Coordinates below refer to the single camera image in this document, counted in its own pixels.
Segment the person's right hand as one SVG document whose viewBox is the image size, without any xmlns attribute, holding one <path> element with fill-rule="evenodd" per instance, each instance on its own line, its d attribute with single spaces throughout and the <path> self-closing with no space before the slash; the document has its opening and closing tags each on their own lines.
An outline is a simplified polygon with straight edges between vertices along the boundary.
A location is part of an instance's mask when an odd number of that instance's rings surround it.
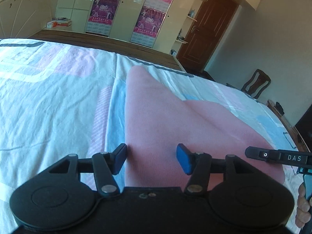
<svg viewBox="0 0 312 234">
<path fill-rule="evenodd" d="M 306 200 L 305 195 L 306 188 L 302 183 L 298 188 L 297 209 L 295 217 L 295 224 L 300 229 L 302 229 L 305 224 L 311 220 L 311 213 L 309 212 L 311 209 L 311 199 L 309 201 Z"/>
</svg>

